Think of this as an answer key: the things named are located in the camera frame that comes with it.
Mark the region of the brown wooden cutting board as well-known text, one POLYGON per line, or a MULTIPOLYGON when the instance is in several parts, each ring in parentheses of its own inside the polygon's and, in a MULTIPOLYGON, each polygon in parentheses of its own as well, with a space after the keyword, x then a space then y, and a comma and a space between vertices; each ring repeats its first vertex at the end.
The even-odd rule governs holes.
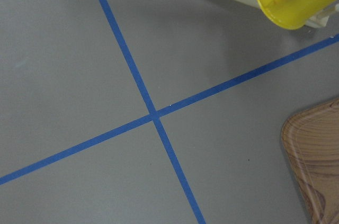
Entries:
POLYGON ((338 223, 338 99, 289 117, 281 139, 312 223, 338 223))

